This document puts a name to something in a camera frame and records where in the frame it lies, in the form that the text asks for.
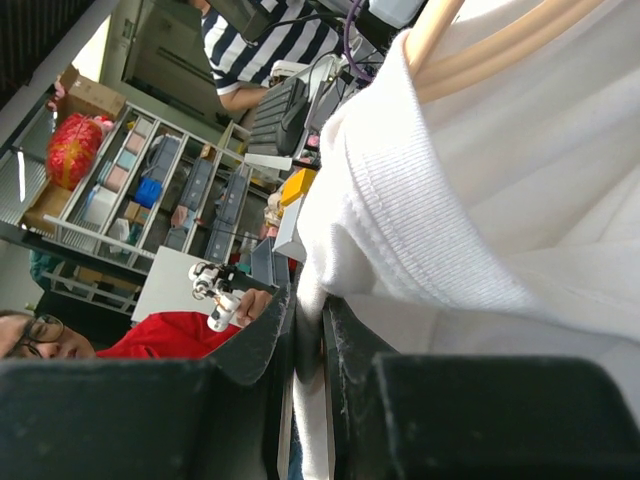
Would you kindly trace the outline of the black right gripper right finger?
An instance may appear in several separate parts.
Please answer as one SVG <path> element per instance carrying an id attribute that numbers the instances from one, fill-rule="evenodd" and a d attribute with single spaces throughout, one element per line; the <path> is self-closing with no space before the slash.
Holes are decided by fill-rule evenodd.
<path id="1" fill-rule="evenodd" d="M 347 303 L 323 309 L 334 479 L 635 479 L 613 379 L 561 357 L 401 354 Z"/>

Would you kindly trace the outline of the cream wooden hanger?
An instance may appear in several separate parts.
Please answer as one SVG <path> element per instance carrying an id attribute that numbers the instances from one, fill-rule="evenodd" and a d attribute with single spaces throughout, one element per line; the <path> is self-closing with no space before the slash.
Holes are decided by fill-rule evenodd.
<path id="1" fill-rule="evenodd" d="M 602 4 L 602 0 L 543 1 L 511 24 L 465 50 L 430 61 L 464 5 L 430 1 L 404 43 L 407 68 L 421 103 L 484 81 L 538 51 Z"/>

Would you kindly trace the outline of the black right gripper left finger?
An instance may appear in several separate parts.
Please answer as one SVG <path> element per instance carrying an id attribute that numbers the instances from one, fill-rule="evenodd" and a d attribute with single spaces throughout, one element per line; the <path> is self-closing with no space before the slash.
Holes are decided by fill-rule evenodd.
<path id="1" fill-rule="evenodd" d="M 201 360 L 1 364 L 5 479 L 283 479 L 292 291 Z"/>

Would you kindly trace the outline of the white t-shirt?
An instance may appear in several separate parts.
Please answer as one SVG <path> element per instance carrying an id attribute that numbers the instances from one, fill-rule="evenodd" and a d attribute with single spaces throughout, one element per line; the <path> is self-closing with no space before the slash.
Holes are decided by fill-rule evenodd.
<path id="1" fill-rule="evenodd" d="M 321 134 L 297 229 L 302 474 L 330 475 L 315 331 L 328 295 L 404 351 L 592 360 L 639 408 L 639 5 L 604 1 L 425 100 L 401 32 Z"/>

